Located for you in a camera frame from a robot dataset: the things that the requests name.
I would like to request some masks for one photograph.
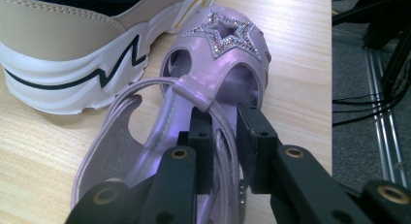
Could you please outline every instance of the black zigzag line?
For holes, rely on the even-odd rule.
[[[88,80],[93,79],[94,77],[99,76],[100,78],[100,85],[102,88],[104,88],[109,82],[110,80],[114,77],[115,73],[117,72],[122,60],[124,59],[127,51],[133,47],[133,52],[132,52],[132,65],[136,66],[139,65],[140,63],[144,62],[146,59],[146,55],[142,56],[141,58],[137,59],[137,53],[138,53],[138,47],[139,47],[139,36],[137,36],[132,42],[131,44],[123,51],[123,53],[121,53],[121,56],[118,58],[117,62],[114,65],[114,68],[112,69],[111,73],[109,74],[109,76],[106,76],[105,71],[103,71],[102,69],[98,68],[95,71],[93,71],[92,73],[90,73],[89,75],[85,76],[84,78],[81,78],[79,80],[75,80],[75,81],[71,81],[68,83],[64,83],[64,84],[58,84],[58,85],[41,85],[41,84],[36,84],[27,80],[23,80],[19,77],[17,77],[16,75],[14,75],[13,73],[11,73],[10,71],[6,70],[7,74],[9,74],[13,79],[17,80],[20,83],[23,83],[24,85],[27,86],[31,86],[34,88],[38,88],[38,89],[43,89],[43,90],[61,90],[61,89],[66,89],[69,87],[73,87],[79,84],[82,84]]]

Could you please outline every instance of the sandal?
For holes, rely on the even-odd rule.
[[[198,197],[198,223],[239,223],[237,103],[261,107],[269,62],[263,32],[245,15],[216,5],[198,11],[171,47],[161,77],[130,85],[111,104],[102,131],[79,168],[72,206],[108,179],[121,179],[132,187],[154,175],[163,152],[176,145],[181,131],[188,131],[189,113],[197,107],[212,116],[217,159],[212,192]],[[128,123],[142,102],[136,93],[153,84],[161,84],[164,100],[147,141],[140,144]]]

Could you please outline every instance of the rhinestone star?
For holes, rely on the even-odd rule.
[[[241,48],[261,60],[250,38],[255,25],[248,21],[230,18],[211,11],[207,23],[190,29],[183,36],[200,36],[208,39],[214,58],[232,48]]]

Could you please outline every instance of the shoe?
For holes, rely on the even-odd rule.
[[[196,12],[166,55],[161,77],[131,84],[111,104],[102,131],[79,167],[73,207],[89,189],[108,179],[133,187],[154,175],[163,153],[177,144],[180,132],[190,129],[196,107],[212,116],[218,178],[212,192],[198,197],[198,223],[240,223],[237,104],[261,107],[269,62],[263,32],[245,15],[217,5]],[[141,144],[128,124],[142,102],[135,93],[153,84],[162,84],[164,99]]]
[[[100,109],[148,63],[150,45],[213,0],[0,0],[0,64],[12,94],[49,113]]]

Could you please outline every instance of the table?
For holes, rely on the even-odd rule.
[[[284,144],[310,150],[332,169],[331,0],[215,0],[251,18],[265,33],[272,61],[263,113]],[[144,78],[156,77],[175,35],[152,46]],[[2,223],[63,223],[82,157],[107,109],[59,116],[11,95],[0,72],[0,216]],[[148,88],[142,121],[155,118],[161,92]],[[139,131],[145,129],[136,126]],[[268,196],[248,196],[246,223],[275,223]]]

